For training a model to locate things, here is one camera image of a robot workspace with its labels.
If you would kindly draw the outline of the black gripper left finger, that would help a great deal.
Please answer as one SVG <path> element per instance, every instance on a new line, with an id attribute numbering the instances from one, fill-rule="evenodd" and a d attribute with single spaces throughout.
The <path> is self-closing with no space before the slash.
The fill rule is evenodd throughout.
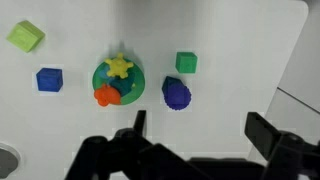
<path id="1" fill-rule="evenodd" d="M 129 180 L 187 180 L 187 162 L 143 135 L 146 110 L 139 110 L 131 128 L 120 129 L 111 140 L 87 137 L 64 180 L 110 180 L 122 172 Z"/>

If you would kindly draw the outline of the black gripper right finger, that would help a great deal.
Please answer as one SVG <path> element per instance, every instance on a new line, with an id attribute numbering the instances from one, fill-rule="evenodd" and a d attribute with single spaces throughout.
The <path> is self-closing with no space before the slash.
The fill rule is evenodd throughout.
<path id="1" fill-rule="evenodd" d="M 257 112 L 249 112 L 245 135 L 267 161 L 260 180 L 320 180 L 319 145 L 301 136 L 276 129 Z"/>

